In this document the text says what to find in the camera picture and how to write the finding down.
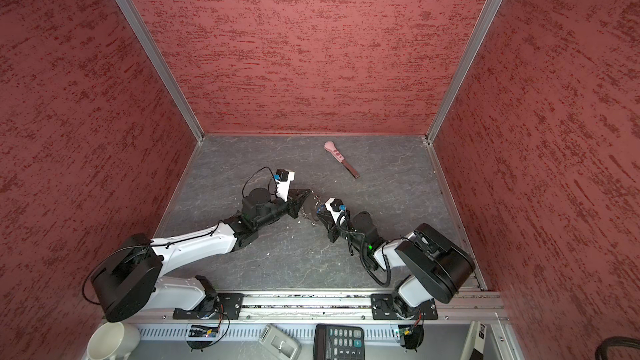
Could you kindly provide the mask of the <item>aluminium front rail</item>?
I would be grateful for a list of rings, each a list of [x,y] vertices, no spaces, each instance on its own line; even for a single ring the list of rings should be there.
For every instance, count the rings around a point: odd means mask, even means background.
[[[234,323],[391,323],[374,320],[367,290],[245,291],[243,306]],[[463,289],[450,303],[438,303],[438,320],[421,323],[508,322],[499,293]]]

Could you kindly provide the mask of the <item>right aluminium corner post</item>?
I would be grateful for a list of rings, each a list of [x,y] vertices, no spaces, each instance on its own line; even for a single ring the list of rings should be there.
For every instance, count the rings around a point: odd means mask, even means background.
[[[427,145],[433,145],[433,143],[435,142],[436,136],[443,126],[444,120],[451,106],[453,105],[456,96],[458,95],[458,91],[463,85],[468,71],[473,65],[473,61],[475,60],[478,51],[480,50],[483,41],[485,40],[488,30],[490,29],[502,2],[503,0],[485,1],[481,13],[478,16],[478,20],[476,21],[473,31],[466,44],[465,50],[463,51],[463,55],[460,58],[460,62],[453,74],[445,95],[443,96],[443,100],[438,107],[438,111],[436,112],[434,120],[426,134]]]

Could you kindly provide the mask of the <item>aluminium corner post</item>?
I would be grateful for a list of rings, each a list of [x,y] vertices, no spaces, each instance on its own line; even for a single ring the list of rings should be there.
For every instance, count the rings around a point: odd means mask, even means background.
[[[465,50],[463,51],[463,55],[460,58],[460,62],[453,74],[445,95],[443,96],[443,100],[438,107],[438,111],[436,112],[434,120],[426,134],[427,145],[433,145],[433,143],[435,142],[436,136],[443,126],[444,120],[451,106],[453,105],[456,96],[458,95],[458,91],[463,85],[468,71],[473,65],[473,61],[475,60],[478,51],[480,50],[483,41],[485,40],[488,30],[490,29],[502,2],[503,0],[485,1],[481,13],[478,16],[478,20],[476,21],[473,31],[466,44]]]
[[[133,0],[115,0],[198,144],[206,136]]]

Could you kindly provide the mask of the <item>pink handled knife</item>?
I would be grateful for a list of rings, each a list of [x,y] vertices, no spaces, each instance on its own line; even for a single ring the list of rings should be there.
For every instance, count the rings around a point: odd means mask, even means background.
[[[328,151],[329,153],[331,153],[331,155],[339,162],[341,163],[341,165],[343,165],[346,170],[349,171],[349,173],[355,178],[358,179],[360,177],[360,174],[358,173],[358,171],[345,159],[345,157],[340,153],[340,151],[338,151],[338,149],[336,148],[334,142],[332,141],[327,141],[324,145],[323,145],[324,149],[326,151]]]

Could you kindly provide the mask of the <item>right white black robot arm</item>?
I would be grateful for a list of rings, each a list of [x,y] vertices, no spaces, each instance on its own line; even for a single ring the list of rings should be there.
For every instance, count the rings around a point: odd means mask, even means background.
[[[331,242],[339,238],[347,241],[351,255],[358,256],[364,270],[380,287],[391,286],[393,269],[409,271],[390,294],[373,300],[396,318],[417,319],[426,305],[435,301],[450,303],[475,272],[471,257],[426,223],[405,237],[388,241],[379,235],[367,212],[351,217],[343,205],[337,211],[323,205],[314,212],[313,219],[325,226]]]

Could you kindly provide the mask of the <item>left aluminium corner post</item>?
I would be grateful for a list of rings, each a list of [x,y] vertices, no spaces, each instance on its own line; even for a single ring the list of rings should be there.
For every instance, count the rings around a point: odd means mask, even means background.
[[[115,0],[198,144],[206,136],[133,0]]]

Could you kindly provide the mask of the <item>white mug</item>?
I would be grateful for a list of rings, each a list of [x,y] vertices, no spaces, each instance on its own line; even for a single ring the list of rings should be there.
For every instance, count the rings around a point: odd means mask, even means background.
[[[88,359],[129,359],[141,337],[138,328],[131,324],[105,323],[93,333],[88,342]]]

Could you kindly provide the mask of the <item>grey plastic device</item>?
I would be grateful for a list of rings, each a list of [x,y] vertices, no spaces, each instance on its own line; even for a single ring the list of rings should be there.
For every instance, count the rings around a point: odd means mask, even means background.
[[[296,339],[272,324],[264,327],[258,341],[279,360],[296,360],[302,351],[302,345]]]

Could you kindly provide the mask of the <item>black calculator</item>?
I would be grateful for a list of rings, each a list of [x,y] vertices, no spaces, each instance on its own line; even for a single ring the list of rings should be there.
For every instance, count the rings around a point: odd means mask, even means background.
[[[313,338],[313,360],[365,360],[360,327],[318,324]]]

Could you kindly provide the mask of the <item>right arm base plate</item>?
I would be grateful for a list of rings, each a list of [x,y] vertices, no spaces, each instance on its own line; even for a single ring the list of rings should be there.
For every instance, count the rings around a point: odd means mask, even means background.
[[[438,310],[433,299],[412,307],[396,294],[374,293],[370,298],[374,320],[438,320]]]

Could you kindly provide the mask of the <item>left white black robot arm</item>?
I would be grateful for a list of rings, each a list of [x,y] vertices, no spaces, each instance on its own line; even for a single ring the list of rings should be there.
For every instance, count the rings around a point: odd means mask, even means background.
[[[309,189],[293,189],[274,197],[266,188],[255,188],[240,211],[210,228],[172,238],[131,236],[88,276],[106,320],[121,322],[152,309],[171,309],[176,319],[223,318],[210,281],[201,275],[172,278],[171,271],[246,248],[262,228],[284,216],[297,218],[311,195]]]

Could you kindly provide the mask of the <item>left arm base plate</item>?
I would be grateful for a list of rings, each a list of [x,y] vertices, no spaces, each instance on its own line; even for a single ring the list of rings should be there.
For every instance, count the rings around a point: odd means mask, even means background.
[[[183,310],[175,308],[175,320],[220,320],[225,317],[237,320],[243,306],[242,293],[207,293],[204,299],[193,309]]]

